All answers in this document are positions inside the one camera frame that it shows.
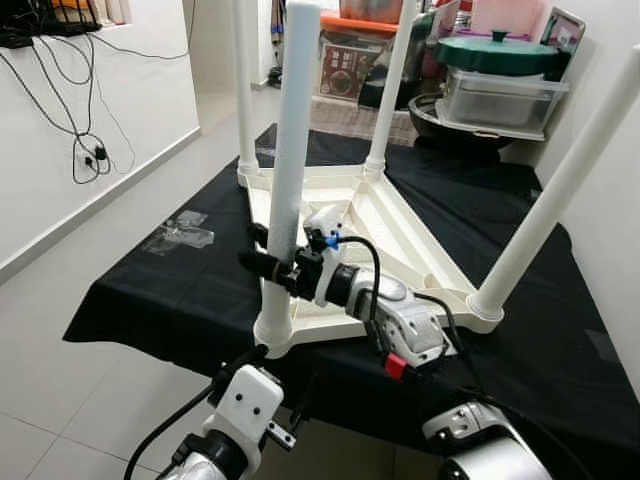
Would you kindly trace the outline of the white plastic table top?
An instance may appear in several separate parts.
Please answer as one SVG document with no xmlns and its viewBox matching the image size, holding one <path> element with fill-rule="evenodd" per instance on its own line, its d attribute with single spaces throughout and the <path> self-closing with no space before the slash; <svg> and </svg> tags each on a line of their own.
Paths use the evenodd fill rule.
<svg viewBox="0 0 640 480">
<path fill-rule="evenodd" d="M 248 180 L 248 188 L 243 188 L 250 198 L 251 223 L 256 221 L 266 228 L 271 187 L 273 170 L 260 168 L 259 174 Z M 475 332 L 479 320 L 466 305 L 466 298 L 476 291 L 475 284 L 388 179 L 367 179 L 361 166 L 307 166 L 303 169 L 298 246 L 305 242 L 305 221 L 328 205 L 338 207 L 340 232 L 352 238 L 340 253 L 343 262 L 360 268 L 379 264 L 385 275 L 411 291 L 443 300 L 451 307 L 457 328 Z M 291 300 L 289 316 L 294 335 L 288 352 L 307 344 L 367 339 L 357 333 L 356 321 L 344 319 L 337 306 L 317 307 Z"/>
</svg>

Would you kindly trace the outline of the brown cloth covered bench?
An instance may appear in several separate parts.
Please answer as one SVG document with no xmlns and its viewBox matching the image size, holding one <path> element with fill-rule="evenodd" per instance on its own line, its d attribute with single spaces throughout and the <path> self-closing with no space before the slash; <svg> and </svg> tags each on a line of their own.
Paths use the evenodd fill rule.
<svg viewBox="0 0 640 480">
<path fill-rule="evenodd" d="M 356 102 L 312 96 L 311 131 L 339 134 L 357 140 L 372 140 L 376 120 L 378 110 L 375 108 L 365 108 Z M 419 133 L 413 127 L 410 114 L 397 110 L 390 123 L 389 145 L 412 146 L 417 137 Z"/>
</svg>

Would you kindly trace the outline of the orange lid storage box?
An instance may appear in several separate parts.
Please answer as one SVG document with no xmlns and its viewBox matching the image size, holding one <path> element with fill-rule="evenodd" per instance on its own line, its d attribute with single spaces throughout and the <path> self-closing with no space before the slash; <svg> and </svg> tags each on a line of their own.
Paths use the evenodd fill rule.
<svg viewBox="0 0 640 480">
<path fill-rule="evenodd" d="M 380 93 L 365 93 L 365 86 L 370 82 L 378 88 L 384 86 L 390 46 L 399 27 L 340 17 L 337 10 L 321 14 L 320 26 L 321 79 L 317 95 L 374 106 Z"/>
</svg>

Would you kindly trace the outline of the black wok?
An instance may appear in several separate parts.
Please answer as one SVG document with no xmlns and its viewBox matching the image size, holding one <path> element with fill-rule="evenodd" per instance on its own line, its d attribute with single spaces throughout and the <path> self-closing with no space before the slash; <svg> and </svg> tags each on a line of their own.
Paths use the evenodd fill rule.
<svg viewBox="0 0 640 480">
<path fill-rule="evenodd" d="M 485 136 L 483 132 L 460 131 L 447 127 L 436 118 L 436 100 L 439 96 L 419 95 L 407 104 L 413 128 L 417 132 L 415 145 L 438 151 L 490 152 L 499 151 L 515 142 L 527 142 L 525 138 Z"/>
</svg>

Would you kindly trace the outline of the black bag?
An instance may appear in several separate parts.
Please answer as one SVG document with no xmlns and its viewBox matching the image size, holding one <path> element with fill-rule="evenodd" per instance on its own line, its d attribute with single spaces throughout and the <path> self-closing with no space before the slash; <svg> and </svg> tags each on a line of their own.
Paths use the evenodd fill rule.
<svg viewBox="0 0 640 480">
<path fill-rule="evenodd" d="M 413 23 L 410 50 L 408 50 L 406 59 L 404 59 L 404 70 L 396 100 L 397 110 L 406 109 L 408 101 L 412 97 L 420 95 L 422 84 L 426 82 L 426 76 L 422 73 L 422 64 L 424 64 L 426 51 L 428 51 L 428 40 L 434 31 L 434 23 L 435 12 L 421 14 Z M 384 49 L 379 52 L 370 72 L 364 78 L 364 83 L 361 84 L 357 104 L 362 108 L 378 108 L 380 105 L 385 83 L 387 83 L 385 78 L 387 78 L 390 65 L 390 46 L 393 45 L 393 42 L 393 38 L 390 38 Z"/>
</svg>

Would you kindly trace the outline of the grey tape patch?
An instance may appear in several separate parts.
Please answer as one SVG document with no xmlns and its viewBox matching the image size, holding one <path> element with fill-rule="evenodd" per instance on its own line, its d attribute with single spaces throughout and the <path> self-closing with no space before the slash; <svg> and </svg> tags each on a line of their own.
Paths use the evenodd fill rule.
<svg viewBox="0 0 640 480">
<path fill-rule="evenodd" d="M 611 362 L 611 364 L 621 364 L 620 356 L 618 356 L 611 337 L 607 333 L 585 330 L 585 334 L 590 340 L 591 346 L 596 349 L 603 361 Z"/>
</svg>

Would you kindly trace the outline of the clear plastic container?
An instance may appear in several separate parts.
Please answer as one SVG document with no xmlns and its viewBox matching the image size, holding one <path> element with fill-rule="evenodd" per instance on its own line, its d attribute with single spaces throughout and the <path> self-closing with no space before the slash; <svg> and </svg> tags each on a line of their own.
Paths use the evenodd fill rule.
<svg viewBox="0 0 640 480">
<path fill-rule="evenodd" d="M 436 118 L 460 131 L 544 141 L 550 115 L 568 91 L 564 82 L 452 69 Z"/>
</svg>

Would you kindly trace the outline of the green pot lid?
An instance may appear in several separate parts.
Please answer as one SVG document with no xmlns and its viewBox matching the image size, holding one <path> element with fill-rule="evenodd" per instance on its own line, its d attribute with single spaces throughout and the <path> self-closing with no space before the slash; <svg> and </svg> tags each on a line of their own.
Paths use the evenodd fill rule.
<svg viewBox="0 0 640 480">
<path fill-rule="evenodd" d="M 488 37 L 453 36 L 435 46 L 438 63 L 493 76 L 540 76 L 561 69 L 556 47 L 509 38 L 506 31 Z"/>
</svg>

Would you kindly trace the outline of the pink plastic container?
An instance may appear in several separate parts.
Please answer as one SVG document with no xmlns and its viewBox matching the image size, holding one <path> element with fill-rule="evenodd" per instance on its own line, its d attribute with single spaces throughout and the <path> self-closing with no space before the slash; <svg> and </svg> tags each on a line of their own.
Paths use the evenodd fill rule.
<svg viewBox="0 0 640 480">
<path fill-rule="evenodd" d="M 544 10 L 545 0 L 472 0 L 468 29 L 477 35 L 498 29 L 509 37 L 530 40 Z"/>
</svg>

